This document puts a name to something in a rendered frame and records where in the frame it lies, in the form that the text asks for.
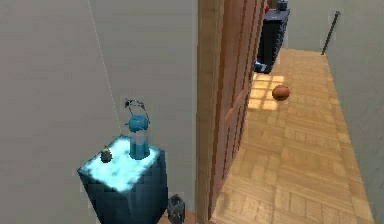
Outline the brown wooden room door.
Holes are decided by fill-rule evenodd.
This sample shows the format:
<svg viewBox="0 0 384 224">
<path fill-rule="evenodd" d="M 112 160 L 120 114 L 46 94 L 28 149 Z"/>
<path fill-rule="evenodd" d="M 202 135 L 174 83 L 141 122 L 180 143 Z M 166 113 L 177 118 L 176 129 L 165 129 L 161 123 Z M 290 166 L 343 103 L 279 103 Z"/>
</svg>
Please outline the brown wooden room door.
<svg viewBox="0 0 384 224">
<path fill-rule="evenodd" d="M 210 224 L 239 150 L 266 2 L 198 0 L 197 224 Z"/>
</svg>

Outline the orange ball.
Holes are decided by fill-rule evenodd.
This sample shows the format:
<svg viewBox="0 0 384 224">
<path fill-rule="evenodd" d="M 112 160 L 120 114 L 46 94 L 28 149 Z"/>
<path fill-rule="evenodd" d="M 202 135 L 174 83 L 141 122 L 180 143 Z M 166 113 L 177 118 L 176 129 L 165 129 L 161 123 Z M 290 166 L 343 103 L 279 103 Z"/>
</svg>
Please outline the orange ball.
<svg viewBox="0 0 384 224">
<path fill-rule="evenodd" d="M 285 85 L 278 85 L 272 90 L 272 97 L 276 101 L 285 101 L 290 96 L 290 90 Z"/>
</svg>

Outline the small dark round object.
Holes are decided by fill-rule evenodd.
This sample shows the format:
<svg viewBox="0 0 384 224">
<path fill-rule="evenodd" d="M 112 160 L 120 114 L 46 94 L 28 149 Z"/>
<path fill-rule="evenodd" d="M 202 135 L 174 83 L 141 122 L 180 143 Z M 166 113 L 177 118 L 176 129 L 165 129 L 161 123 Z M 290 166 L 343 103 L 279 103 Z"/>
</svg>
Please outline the small dark round object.
<svg viewBox="0 0 384 224">
<path fill-rule="evenodd" d="M 112 153 L 108 148 L 101 151 L 100 159 L 103 163 L 109 163 L 112 160 Z"/>
</svg>

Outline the dark blue pale-topped cabinet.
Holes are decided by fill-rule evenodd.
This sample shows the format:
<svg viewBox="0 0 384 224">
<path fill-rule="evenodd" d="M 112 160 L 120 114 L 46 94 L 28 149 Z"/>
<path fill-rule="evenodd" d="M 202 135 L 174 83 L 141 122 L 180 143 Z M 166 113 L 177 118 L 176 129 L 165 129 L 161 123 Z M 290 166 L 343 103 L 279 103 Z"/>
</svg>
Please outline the dark blue pale-topped cabinet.
<svg viewBox="0 0 384 224">
<path fill-rule="evenodd" d="M 112 160 L 96 154 L 78 175 L 101 224 L 157 224 L 167 208 L 165 152 L 152 147 L 148 157 L 130 157 L 130 138 L 108 145 Z"/>
</svg>

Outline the black chest of drawers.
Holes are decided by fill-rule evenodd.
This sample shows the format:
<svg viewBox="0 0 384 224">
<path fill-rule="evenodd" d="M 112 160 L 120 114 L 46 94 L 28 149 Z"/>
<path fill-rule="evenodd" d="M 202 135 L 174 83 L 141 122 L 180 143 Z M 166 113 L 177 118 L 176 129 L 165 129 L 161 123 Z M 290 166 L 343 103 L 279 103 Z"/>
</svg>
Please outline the black chest of drawers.
<svg viewBox="0 0 384 224">
<path fill-rule="evenodd" d="M 269 74 L 284 41 L 290 10 L 269 10 L 263 20 L 257 61 L 263 64 L 262 72 Z"/>
</svg>

